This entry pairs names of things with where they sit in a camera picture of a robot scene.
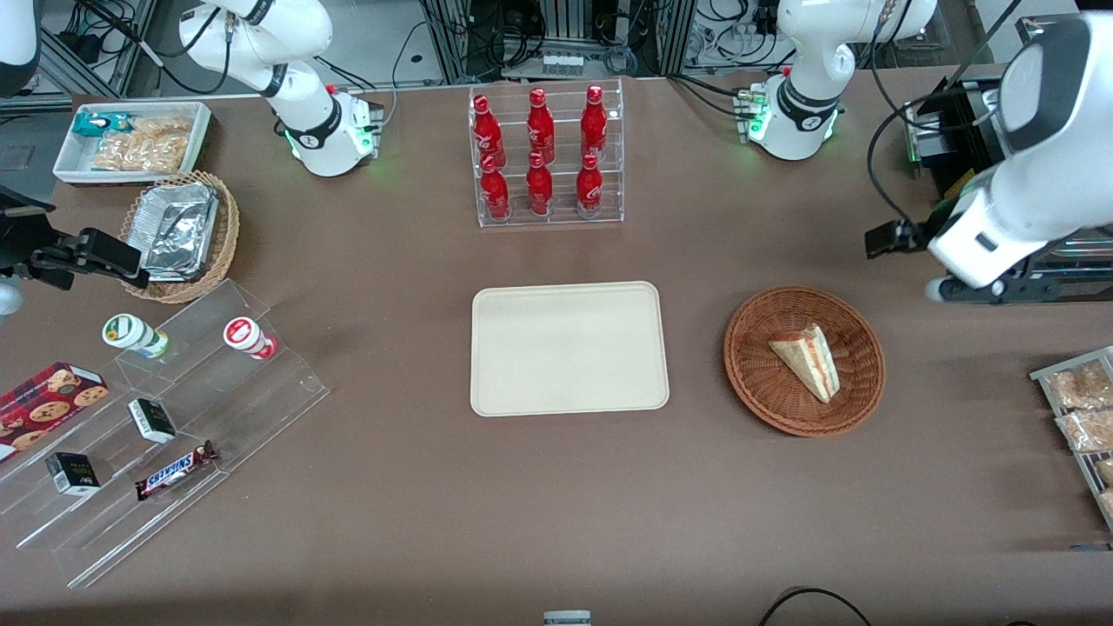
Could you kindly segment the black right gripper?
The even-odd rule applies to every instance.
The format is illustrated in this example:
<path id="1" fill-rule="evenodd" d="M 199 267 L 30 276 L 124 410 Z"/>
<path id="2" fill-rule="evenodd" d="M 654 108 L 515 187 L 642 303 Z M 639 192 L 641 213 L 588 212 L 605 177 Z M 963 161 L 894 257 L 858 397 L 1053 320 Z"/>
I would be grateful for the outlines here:
<path id="1" fill-rule="evenodd" d="M 70 290 L 78 263 L 87 274 L 122 281 L 131 288 L 147 288 L 150 273 L 142 268 L 142 252 L 101 229 L 81 229 L 79 236 L 53 229 L 47 214 L 50 203 L 32 200 L 1 187 L 1 276 L 39 281 L 52 288 Z"/>

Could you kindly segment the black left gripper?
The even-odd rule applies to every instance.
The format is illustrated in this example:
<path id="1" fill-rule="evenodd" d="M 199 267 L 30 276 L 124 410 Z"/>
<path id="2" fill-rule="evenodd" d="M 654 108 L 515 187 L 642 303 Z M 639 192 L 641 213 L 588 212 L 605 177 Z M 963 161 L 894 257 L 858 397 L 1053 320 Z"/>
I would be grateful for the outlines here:
<path id="1" fill-rule="evenodd" d="M 909 254 L 925 252 L 946 224 L 945 216 L 913 223 L 908 219 L 895 219 L 881 224 L 865 233 L 865 254 L 868 260 L 883 255 Z"/>

